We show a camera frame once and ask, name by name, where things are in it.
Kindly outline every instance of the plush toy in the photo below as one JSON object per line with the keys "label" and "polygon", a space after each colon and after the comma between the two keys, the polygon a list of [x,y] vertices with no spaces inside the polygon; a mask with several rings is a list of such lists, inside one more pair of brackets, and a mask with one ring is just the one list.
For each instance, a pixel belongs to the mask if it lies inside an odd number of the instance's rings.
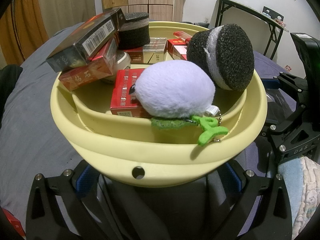
{"label": "plush toy", "polygon": [[187,60],[197,64],[216,86],[225,90],[243,91],[253,76],[252,45],[236,24],[194,34],[188,44]]}
{"label": "plush toy", "polygon": [[214,137],[227,134],[211,113],[215,85],[197,65],[185,60],[159,62],[146,68],[131,87],[143,108],[152,116],[152,126],[178,129],[200,125],[204,130],[198,140],[203,146]]}

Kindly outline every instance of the white wall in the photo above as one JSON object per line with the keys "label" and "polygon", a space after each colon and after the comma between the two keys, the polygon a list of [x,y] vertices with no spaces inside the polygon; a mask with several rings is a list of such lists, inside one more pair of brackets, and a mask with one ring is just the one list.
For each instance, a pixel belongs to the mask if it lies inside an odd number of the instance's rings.
{"label": "white wall", "polygon": [[[290,32],[305,32],[320,39],[320,23],[306,0],[235,0],[258,11],[267,6],[284,16],[286,28]],[[216,19],[218,3],[216,0],[186,0],[183,9],[183,21],[204,22],[211,19],[213,25]],[[222,24],[237,23],[249,36],[253,49],[263,54],[270,31],[264,21],[236,8],[231,8],[223,14]],[[274,43],[271,42],[267,56],[271,55]],[[284,32],[273,59],[281,67],[289,65],[293,75],[305,77],[303,64],[299,59],[290,33]]]}

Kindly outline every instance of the white tag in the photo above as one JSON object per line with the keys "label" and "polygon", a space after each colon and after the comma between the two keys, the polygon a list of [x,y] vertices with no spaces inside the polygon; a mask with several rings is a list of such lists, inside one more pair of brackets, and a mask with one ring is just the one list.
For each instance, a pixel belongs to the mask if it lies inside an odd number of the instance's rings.
{"label": "white tag", "polygon": [[312,37],[310,37],[307,34],[296,34],[299,38],[308,38],[308,39],[312,39]]}
{"label": "white tag", "polygon": [[219,107],[217,107],[217,106],[209,106],[206,109],[205,113],[207,115],[216,116],[219,113]]}
{"label": "white tag", "polygon": [[98,30],[87,38],[82,46],[89,56],[95,51],[95,49],[104,41],[104,39],[115,29],[112,20],[108,20],[107,23],[102,25]]}

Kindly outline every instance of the round sponge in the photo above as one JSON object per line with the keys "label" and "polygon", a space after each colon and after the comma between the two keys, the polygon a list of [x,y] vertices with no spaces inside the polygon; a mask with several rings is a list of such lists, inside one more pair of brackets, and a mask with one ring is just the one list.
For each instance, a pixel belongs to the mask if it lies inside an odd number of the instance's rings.
{"label": "round sponge", "polygon": [[119,49],[134,49],[150,43],[149,14],[134,12],[124,14],[125,23],[119,30]]}
{"label": "round sponge", "polygon": [[215,86],[194,63],[171,60],[146,68],[135,83],[135,93],[149,114],[185,118],[203,114],[212,105]]}
{"label": "round sponge", "polygon": [[187,59],[225,90],[243,91],[253,76],[252,44],[236,24],[196,33],[188,44]]}

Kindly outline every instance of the qr code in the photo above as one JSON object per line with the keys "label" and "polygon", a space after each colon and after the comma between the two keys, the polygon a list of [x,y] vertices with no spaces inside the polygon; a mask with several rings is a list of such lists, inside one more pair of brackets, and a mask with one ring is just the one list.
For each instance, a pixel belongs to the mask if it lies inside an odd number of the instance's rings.
{"label": "qr code", "polygon": [[131,111],[126,111],[126,112],[117,112],[118,115],[122,115],[122,116],[129,116],[132,117],[132,113]]}
{"label": "qr code", "polygon": [[108,32],[109,32],[109,33],[113,32],[113,30],[115,29],[111,20],[109,20],[109,21],[106,23],[106,26],[107,26],[107,29],[108,29]]}

